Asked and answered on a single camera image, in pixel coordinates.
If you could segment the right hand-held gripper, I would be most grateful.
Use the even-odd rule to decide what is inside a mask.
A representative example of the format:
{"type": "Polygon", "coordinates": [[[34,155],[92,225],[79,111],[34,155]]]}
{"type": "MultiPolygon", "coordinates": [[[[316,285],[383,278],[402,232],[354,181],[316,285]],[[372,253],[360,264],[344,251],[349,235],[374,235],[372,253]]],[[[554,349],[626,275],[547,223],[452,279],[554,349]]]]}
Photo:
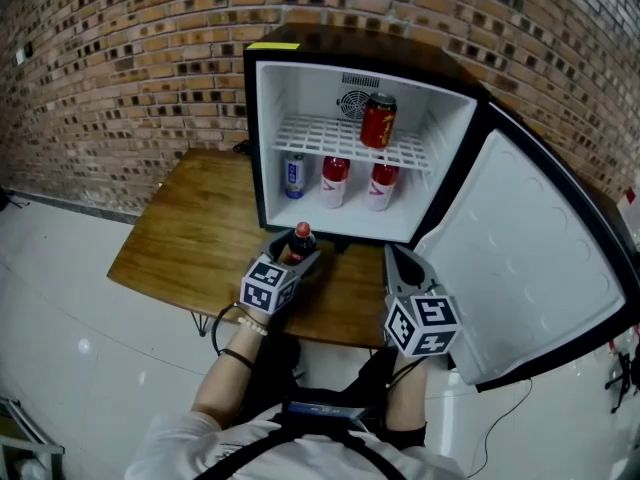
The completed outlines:
{"type": "Polygon", "coordinates": [[[390,294],[385,298],[387,342],[404,357],[446,354],[459,335],[459,318],[454,299],[438,284],[433,267],[404,246],[386,244],[384,276],[390,294]],[[415,292],[398,294],[401,291],[415,292]]]}

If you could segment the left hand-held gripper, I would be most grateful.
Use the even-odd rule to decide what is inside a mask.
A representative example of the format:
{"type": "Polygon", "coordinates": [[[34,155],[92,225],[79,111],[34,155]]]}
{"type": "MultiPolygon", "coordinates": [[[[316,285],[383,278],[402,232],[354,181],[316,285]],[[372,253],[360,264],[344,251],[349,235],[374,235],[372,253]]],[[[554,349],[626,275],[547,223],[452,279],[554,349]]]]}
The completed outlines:
{"type": "MultiPolygon", "coordinates": [[[[269,235],[261,245],[261,253],[278,263],[293,234],[293,229],[285,229],[269,235]]],[[[292,271],[270,260],[255,260],[242,278],[240,303],[267,315],[275,314],[292,300],[298,278],[310,275],[320,256],[321,251],[315,250],[292,271]]]]}

